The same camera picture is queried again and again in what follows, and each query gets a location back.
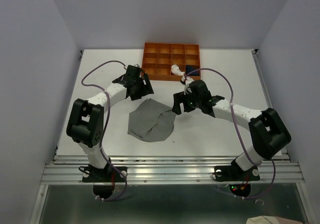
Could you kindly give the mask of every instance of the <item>orange compartment tray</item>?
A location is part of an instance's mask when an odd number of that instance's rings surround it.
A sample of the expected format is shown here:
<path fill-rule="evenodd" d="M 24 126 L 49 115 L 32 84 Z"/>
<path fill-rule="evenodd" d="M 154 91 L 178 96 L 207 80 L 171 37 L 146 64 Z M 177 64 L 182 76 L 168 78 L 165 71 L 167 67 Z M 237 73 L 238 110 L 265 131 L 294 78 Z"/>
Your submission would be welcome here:
<path fill-rule="evenodd" d="M 171 73 L 171 66 L 178 65 L 182 72 L 186 67 L 190 69 L 200 68 L 199 45 L 146 42 L 142 59 L 142 69 L 148 74 L 150 80 L 156 81 L 181 81 L 179 75 Z M 190 76 L 194 80 L 199 76 Z"/>

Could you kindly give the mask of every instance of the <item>gray towel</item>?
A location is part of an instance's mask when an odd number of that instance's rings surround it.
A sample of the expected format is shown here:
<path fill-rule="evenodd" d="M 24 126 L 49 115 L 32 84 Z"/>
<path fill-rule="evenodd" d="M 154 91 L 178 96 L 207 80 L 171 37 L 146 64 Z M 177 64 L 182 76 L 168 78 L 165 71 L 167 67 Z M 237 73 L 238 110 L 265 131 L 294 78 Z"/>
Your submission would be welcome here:
<path fill-rule="evenodd" d="M 161 142 L 174 130 L 176 114 L 171 107 L 146 99 L 129 114 L 128 134 L 144 142 Z"/>

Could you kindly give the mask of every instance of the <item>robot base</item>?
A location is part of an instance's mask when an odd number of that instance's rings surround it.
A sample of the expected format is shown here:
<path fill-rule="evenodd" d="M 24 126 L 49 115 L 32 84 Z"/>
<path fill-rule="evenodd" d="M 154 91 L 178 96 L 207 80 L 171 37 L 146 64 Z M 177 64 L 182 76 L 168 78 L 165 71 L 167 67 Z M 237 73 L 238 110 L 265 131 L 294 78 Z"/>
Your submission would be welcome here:
<path fill-rule="evenodd" d="M 126 166 L 116 166 L 116 168 L 122 172 L 127 173 L 128 168 Z M 98 169 L 91 165 L 84 167 L 84 171 L 90 173 L 90 175 L 82 175 L 83 183 L 111 183 L 112 182 L 112 172 L 114 172 L 114 182 L 115 183 L 125 183 L 125 180 L 120 176 L 120 174 L 111 169 L 111 166 L 104 169 Z"/>
<path fill-rule="evenodd" d="M 212 178 L 217 182 L 239 182 L 249 177 L 249 181 L 259 181 L 260 175 L 256 166 L 247 171 L 240 170 L 233 165 L 218 165 L 214 167 Z"/>

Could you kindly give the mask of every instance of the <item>white object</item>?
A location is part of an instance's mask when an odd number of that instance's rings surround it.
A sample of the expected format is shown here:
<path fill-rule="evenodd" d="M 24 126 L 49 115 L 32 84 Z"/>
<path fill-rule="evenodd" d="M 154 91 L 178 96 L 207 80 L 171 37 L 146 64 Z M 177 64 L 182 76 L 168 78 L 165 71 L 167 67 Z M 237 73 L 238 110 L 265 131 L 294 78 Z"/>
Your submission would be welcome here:
<path fill-rule="evenodd" d="M 264 206 L 265 205 L 265 202 L 263 200 L 260 200 L 260 199 L 257 199 L 254 201 L 254 204 L 256 205 L 259 205 L 259 206 Z"/>
<path fill-rule="evenodd" d="M 122 173 L 123 177 L 127 176 L 127 172 L 125 170 L 122 170 L 121 173 Z"/>
<path fill-rule="evenodd" d="M 288 220 L 277 216 L 257 216 L 249 218 L 246 224 L 303 224 L 295 220 Z"/>
<path fill-rule="evenodd" d="M 71 104 L 78 99 L 87 99 L 99 93 L 92 87 L 83 87 L 81 79 L 90 70 L 107 60 L 120 60 L 125 64 L 142 63 L 143 50 L 85 50 L 75 82 Z M 213 68 L 223 73 L 231 82 L 234 102 L 248 108 L 265 110 L 268 108 L 264 92 L 250 50 L 200 50 L 201 67 Z M 86 81 L 107 87 L 124 72 L 120 64 L 110 63 L 92 73 Z M 203 71 L 205 81 L 212 94 L 230 98 L 230 89 L 220 76 Z M 103 148 L 109 156 L 223 156 L 237 157 L 243 150 L 233 123 L 211 116 L 201 115 L 195 110 L 188 115 L 175 118 L 174 131 L 166 141 L 146 144 L 127 134 L 129 113 L 134 111 L 145 99 L 152 98 L 167 106 L 173 106 L 173 94 L 181 92 L 178 81 L 151 81 L 153 95 L 141 100 L 123 100 L 111 110 L 110 121 L 103 139 Z M 83 156 L 81 148 L 66 134 L 67 124 L 63 127 L 57 156 Z M 250 133 L 240 127 L 245 146 L 252 146 Z"/>
<path fill-rule="evenodd" d="M 257 169 L 253 169 L 253 170 L 252 170 L 252 174 L 253 174 L 255 177 L 257 177 L 257 176 L 259 176 L 259 171 L 258 171 Z"/>
<path fill-rule="evenodd" d="M 184 76 L 185 75 L 185 72 L 181 71 L 177 65 L 171 66 L 171 72 L 172 72 L 172 74 L 174 74 L 176 76 Z"/>

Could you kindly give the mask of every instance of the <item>white backdrop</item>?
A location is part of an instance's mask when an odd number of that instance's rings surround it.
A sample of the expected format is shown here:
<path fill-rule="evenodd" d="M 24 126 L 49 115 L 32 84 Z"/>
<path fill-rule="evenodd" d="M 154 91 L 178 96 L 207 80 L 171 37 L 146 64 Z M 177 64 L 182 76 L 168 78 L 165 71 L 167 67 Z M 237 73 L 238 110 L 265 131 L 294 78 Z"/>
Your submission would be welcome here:
<path fill-rule="evenodd" d="M 54 0 L 81 49 L 258 48 L 287 0 Z"/>
<path fill-rule="evenodd" d="M 0 223 L 29 223 L 79 51 L 53 0 L 0 0 Z"/>
<path fill-rule="evenodd" d="M 320 0 L 288 0 L 258 51 L 272 103 L 292 136 L 290 157 L 300 163 L 318 215 L 319 50 Z"/>

